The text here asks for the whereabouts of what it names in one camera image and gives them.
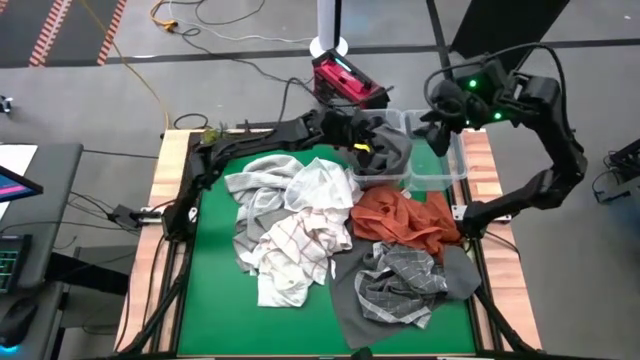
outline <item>wooden table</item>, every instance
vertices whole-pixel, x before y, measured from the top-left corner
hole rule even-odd
[[[178,194],[190,133],[189,130],[168,130],[165,133],[156,164],[149,206],[156,206],[172,200]],[[502,189],[486,132],[465,132],[463,133],[463,142],[469,167],[468,180],[472,198],[474,200],[489,201],[500,196]],[[459,184],[455,186],[455,193],[458,203],[463,203]],[[489,231],[511,242],[514,241],[511,227],[508,224],[491,224]],[[125,303],[118,336],[116,337],[119,339],[122,331],[124,331],[120,349],[126,347],[142,328],[145,305],[147,306],[147,318],[157,305],[168,249],[167,242],[160,243],[158,259],[155,267],[152,268],[154,254],[161,235],[162,227],[160,225],[147,226],[142,230],[135,263],[131,272],[129,319],[126,329],[123,329],[127,306]],[[534,348],[540,348],[538,331],[529,302],[529,294],[517,254],[503,244],[491,241],[490,236],[485,237],[483,240],[483,247],[495,304],[524,341]],[[182,256],[180,255],[182,252],[183,249],[178,250],[179,255],[173,269],[174,276],[182,263]],[[151,296],[148,298],[149,289],[151,289]],[[491,335],[486,314],[480,303],[477,302],[476,305],[484,347],[491,349]],[[175,314],[174,306],[175,304],[169,308],[165,316],[160,351],[169,350]]]

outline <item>plastic container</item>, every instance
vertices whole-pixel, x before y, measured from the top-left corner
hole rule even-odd
[[[410,175],[404,183],[410,191],[444,191],[454,181],[467,177],[464,147],[458,134],[451,134],[451,145],[443,157],[436,156],[424,138],[413,135],[413,130],[425,125],[420,117],[427,111],[407,110],[402,113],[402,123],[413,142]]]
[[[383,117],[389,125],[392,127],[402,131],[403,133],[407,132],[405,127],[405,122],[402,121],[402,113],[400,110],[396,109],[377,109],[377,110],[361,110],[363,113],[367,114],[367,116],[381,116]],[[358,183],[361,189],[370,188],[373,186],[380,185],[397,185],[403,180],[409,178],[409,166],[405,168],[402,174],[398,175],[354,175],[354,180]]]

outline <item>checkered cloth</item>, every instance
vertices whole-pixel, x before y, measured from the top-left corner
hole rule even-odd
[[[444,271],[431,255],[379,242],[364,263],[372,270],[360,271],[355,280],[364,317],[386,323],[413,323],[424,329],[436,295],[447,292]]]
[[[259,259],[258,306],[302,306],[314,281],[324,285],[328,257],[351,249],[348,216],[348,209],[306,208],[274,224],[253,252]]]

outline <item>rust-colored shirt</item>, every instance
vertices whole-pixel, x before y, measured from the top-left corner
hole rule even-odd
[[[421,203],[393,187],[374,187],[351,209],[351,217],[356,236],[424,249],[440,263],[444,245],[461,241],[447,200],[439,192],[428,193],[427,202]]]

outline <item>gray cloth in bin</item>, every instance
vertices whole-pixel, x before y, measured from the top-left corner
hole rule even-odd
[[[356,175],[401,175],[404,174],[411,156],[411,140],[407,134],[389,125],[382,117],[367,117],[359,112],[351,121],[356,127],[363,126],[374,133],[370,140],[373,153],[347,152],[346,158]]]

